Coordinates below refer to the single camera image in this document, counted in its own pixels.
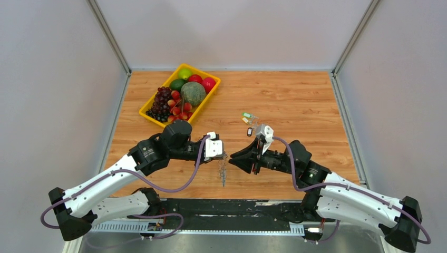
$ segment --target green fruit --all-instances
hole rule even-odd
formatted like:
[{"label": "green fruit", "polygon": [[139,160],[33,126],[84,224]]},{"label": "green fruit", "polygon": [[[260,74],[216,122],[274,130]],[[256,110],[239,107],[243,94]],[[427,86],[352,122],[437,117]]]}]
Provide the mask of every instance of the green fruit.
[{"label": "green fruit", "polygon": [[199,105],[207,96],[205,88],[197,82],[185,83],[181,89],[181,96],[186,103],[192,106]]},{"label": "green fruit", "polygon": [[171,88],[171,90],[181,91],[181,88],[185,83],[186,81],[183,79],[175,79],[169,84],[169,88]]},{"label": "green fruit", "polygon": [[179,78],[187,80],[190,76],[192,76],[192,71],[189,69],[181,69],[179,70]]}]

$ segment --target wooden surface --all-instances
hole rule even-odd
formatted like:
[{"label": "wooden surface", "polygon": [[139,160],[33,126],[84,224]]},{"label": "wooden surface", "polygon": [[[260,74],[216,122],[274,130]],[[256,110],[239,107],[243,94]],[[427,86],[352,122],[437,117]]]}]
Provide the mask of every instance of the wooden surface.
[{"label": "wooden surface", "polygon": [[[149,138],[162,128],[148,122],[138,110],[172,72],[133,72],[111,144],[106,168],[113,165],[139,141]],[[203,112],[192,123],[192,140],[215,131],[220,134],[225,151],[230,155],[245,148],[254,137],[247,137],[247,125],[242,112],[260,117],[270,125],[275,136],[301,141],[313,156],[312,160],[358,183],[342,120],[326,72],[247,72],[215,71],[222,79],[220,89],[210,99]],[[283,152],[278,141],[271,150]],[[192,161],[171,160],[169,166],[148,176],[164,188],[178,188],[191,176]],[[114,194],[130,194],[139,187],[136,181]],[[203,164],[192,184],[177,193],[157,191],[166,198],[223,198],[223,199],[302,199],[296,192],[291,176],[262,168],[258,175],[247,174],[227,165],[225,187],[219,177],[217,161]]]}]

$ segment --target yellow basket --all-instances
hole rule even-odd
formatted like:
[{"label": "yellow basket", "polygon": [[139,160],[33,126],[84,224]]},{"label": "yellow basket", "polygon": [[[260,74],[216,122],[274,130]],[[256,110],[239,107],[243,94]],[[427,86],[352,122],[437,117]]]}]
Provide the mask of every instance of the yellow basket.
[{"label": "yellow basket", "polygon": [[[162,86],[164,87],[169,87],[169,85],[171,84],[172,81],[174,81],[175,79],[178,79],[178,73],[181,69],[189,69],[192,71],[193,74],[198,74],[200,75],[203,79],[206,77],[210,77],[212,79],[214,79],[214,81],[216,81],[216,85],[212,88],[212,90],[207,94],[207,96],[205,97],[205,99],[199,104],[198,107],[193,108],[191,110],[192,112],[192,116],[191,118],[188,120],[188,123],[191,124],[191,122],[196,118],[196,116],[199,114],[200,110],[202,110],[202,108],[205,106],[205,104],[207,103],[207,101],[210,99],[210,97],[216,92],[217,87],[219,87],[220,85],[220,78],[215,77],[213,75],[210,75],[202,70],[198,70],[195,67],[192,67],[188,64],[181,64],[175,71],[174,73],[163,83]],[[161,123],[158,120],[155,120],[149,116],[146,115],[146,111],[149,110],[152,107],[152,104],[154,102],[155,99],[155,95],[157,92],[154,93],[154,95],[146,102],[146,104],[144,104],[144,106],[140,109],[140,115],[143,116],[145,119],[147,119],[149,122],[153,122],[159,126],[161,126],[162,128],[165,128],[167,125],[169,125],[170,123],[165,122],[165,123]]]}]

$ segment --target red fruit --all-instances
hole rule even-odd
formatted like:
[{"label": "red fruit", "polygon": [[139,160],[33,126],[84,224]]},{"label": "red fruit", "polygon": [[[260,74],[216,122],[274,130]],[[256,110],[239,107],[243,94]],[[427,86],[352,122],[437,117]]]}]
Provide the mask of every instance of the red fruit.
[{"label": "red fruit", "polygon": [[172,107],[176,106],[176,102],[174,100],[172,100],[172,99],[168,100],[168,105],[169,105],[170,108],[172,108]]},{"label": "red fruit", "polygon": [[174,107],[172,108],[172,114],[174,114],[175,116],[179,115],[181,113],[181,109],[178,107]]},{"label": "red fruit", "polygon": [[189,112],[192,110],[192,105],[190,103],[185,103],[183,105],[183,112]]},{"label": "red fruit", "polygon": [[214,88],[214,85],[216,85],[216,81],[210,77],[207,77],[202,81],[202,86],[205,88],[207,94]]},{"label": "red fruit", "polygon": [[169,117],[168,117],[168,123],[172,123],[172,122],[174,122],[176,119],[177,119],[176,116],[174,116],[174,115],[169,115]]},{"label": "red fruit", "polygon": [[171,96],[172,96],[173,99],[177,100],[177,99],[180,98],[180,92],[174,90],[174,91],[171,92]]},{"label": "red fruit", "polygon": [[188,78],[188,82],[198,82],[198,83],[201,83],[202,81],[203,80],[202,80],[202,77],[200,75],[192,75],[192,76],[190,76]]},{"label": "red fruit", "polygon": [[186,112],[181,112],[180,114],[179,114],[179,119],[180,120],[185,120],[185,119],[187,119],[188,118],[188,114],[186,113]]}]

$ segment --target fruit basket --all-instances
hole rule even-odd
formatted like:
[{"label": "fruit basket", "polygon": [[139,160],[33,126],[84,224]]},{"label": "fruit basket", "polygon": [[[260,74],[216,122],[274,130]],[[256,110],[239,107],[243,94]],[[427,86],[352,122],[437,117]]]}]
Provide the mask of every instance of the fruit basket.
[{"label": "fruit basket", "polygon": [[[174,99],[177,97],[177,94],[172,93],[174,91],[174,89],[169,90],[168,88],[171,86],[173,88],[176,88],[176,90],[179,89],[179,87],[183,87],[184,84],[181,84],[182,81],[181,79],[183,79],[186,83],[189,83],[189,80],[194,80],[197,83],[199,83],[198,81],[200,81],[200,78],[202,79],[202,83],[201,86],[204,86],[204,90],[206,91],[206,95],[205,98],[199,103],[197,104],[198,100],[196,98],[191,99],[188,94],[190,94],[190,92],[187,92],[187,88],[193,86],[195,88],[197,88],[197,84],[194,84],[196,86],[194,86],[193,84],[188,84],[187,87],[183,88],[186,91],[183,91],[184,94],[182,94],[181,91],[179,91],[180,93],[180,101],[179,99]],[[208,100],[210,99],[210,97],[215,93],[216,89],[218,88],[218,86],[220,85],[220,79],[210,75],[204,71],[198,70],[195,67],[189,66],[187,64],[181,64],[174,72],[173,74],[171,74],[171,76],[163,83],[162,87],[159,87],[158,90],[155,92],[155,94],[144,104],[144,106],[140,109],[140,115],[143,116],[145,119],[147,119],[149,122],[155,123],[157,125],[159,125],[160,127],[164,128],[167,125],[171,124],[173,121],[177,120],[177,119],[181,119],[181,120],[187,120],[188,123],[191,123],[196,117],[197,115],[200,113],[201,110],[203,110],[203,107],[205,106],[205,104],[208,102]],[[185,100],[187,98],[190,98],[190,100],[193,100],[194,103],[189,103],[189,105],[187,105],[187,102],[185,102]],[[184,109],[189,109],[189,106],[191,104],[194,104],[196,106],[192,106],[192,109],[190,110],[184,110]],[[174,115],[178,109],[174,109],[174,108],[180,108],[180,113],[178,113],[177,115]],[[167,113],[165,112],[166,110],[169,110],[169,117],[168,117],[168,122],[163,122],[163,120],[165,120]],[[187,114],[188,118],[181,118],[185,117],[184,112],[188,111],[189,114]],[[157,118],[159,118],[159,115],[162,115],[161,120],[157,120]]]}]

